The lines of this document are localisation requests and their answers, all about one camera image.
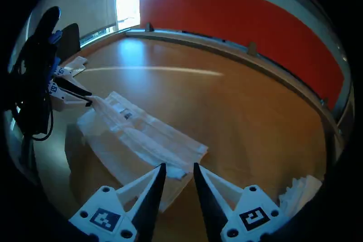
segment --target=white object on floor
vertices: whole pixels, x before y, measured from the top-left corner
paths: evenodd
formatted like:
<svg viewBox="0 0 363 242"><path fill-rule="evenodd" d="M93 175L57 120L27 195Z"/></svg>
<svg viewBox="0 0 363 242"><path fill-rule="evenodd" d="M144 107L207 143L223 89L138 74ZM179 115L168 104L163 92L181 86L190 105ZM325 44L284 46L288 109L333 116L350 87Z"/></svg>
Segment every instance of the white object on floor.
<svg viewBox="0 0 363 242"><path fill-rule="evenodd" d="M84 66L87 63L87 59L81 56L76 57L74 60L65 65L65 69L72 73L72 76L75 76L81 72L83 72L86 67Z"/></svg>
<svg viewBox="0 0 363 242"><path fill-rule="evenodd" d="M286 216L293 217L315 196L321 184L321 181L310 175L299 180L294 178L292 187L287 187L286 193L279 195L280 209Z"/></svg>
<svg viewBox="0 0 363 242"><path fill-rule="evenodd" d="M89 97L90 111L77 125L92 150L121 183L127 184L161 163L167 165L159 210L166 208L191 180L207 146L147 114L116 92Z"/></svg>

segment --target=transparent plastic wrap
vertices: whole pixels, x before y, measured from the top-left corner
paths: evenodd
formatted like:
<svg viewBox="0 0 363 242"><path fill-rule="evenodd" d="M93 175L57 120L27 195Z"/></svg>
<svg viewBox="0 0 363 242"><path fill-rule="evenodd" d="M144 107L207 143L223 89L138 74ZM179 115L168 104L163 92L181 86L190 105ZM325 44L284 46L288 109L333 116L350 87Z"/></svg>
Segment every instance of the transparent plastic wrap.
<svg viewBox="0 0 363 242"><path fill-rule="evenodd" d="M77 125L109 172L127 184L162 162L167 164L160 211L192 178L193 163L206 154L205 145L150 116L116 92L106 99L90 97L93 109Z"/></svg>

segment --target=orange wall panel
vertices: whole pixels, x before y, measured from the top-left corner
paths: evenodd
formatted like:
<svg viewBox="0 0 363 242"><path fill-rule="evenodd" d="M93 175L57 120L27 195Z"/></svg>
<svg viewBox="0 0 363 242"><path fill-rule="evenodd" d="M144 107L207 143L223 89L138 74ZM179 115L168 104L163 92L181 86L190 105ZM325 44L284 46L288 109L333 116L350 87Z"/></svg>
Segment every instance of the orange wall panel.
<svg viewBox="0 0 363 242"><path fill-rule="evenodd" d="M141 26L184 30L257 51L304 81L332 109L343 74L328 48L299 19L265 0L140 0Z"/></svg>

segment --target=black chair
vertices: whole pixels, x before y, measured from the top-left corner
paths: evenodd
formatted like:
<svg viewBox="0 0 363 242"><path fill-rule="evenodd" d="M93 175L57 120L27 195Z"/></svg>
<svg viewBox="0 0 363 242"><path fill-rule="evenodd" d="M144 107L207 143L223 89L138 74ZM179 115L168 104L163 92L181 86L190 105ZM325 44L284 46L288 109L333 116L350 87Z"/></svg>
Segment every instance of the black chair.
<svg viewBox="0 0 363 242"><path fill-rule="evenodd" d="M57 57L60 58L60 63L81 50L78 24L74 23L68 25L62 32L62 37L58 42L57 49Z"/></svg>

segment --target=white wall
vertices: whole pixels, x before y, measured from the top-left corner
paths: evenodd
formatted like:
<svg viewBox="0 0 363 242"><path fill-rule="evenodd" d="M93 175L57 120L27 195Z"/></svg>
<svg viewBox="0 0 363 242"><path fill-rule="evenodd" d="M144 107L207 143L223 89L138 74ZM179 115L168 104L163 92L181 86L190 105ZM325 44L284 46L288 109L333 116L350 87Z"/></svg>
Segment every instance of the white wall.
<svg viewBox="0 0 363 242"><path fill-rule="evenodd" d="M41 15L55 5L61 9L55 30L77 23L80 37L116 24L117 21L116 0L41 0L32 13L30 34L34 32Z"/></svg>

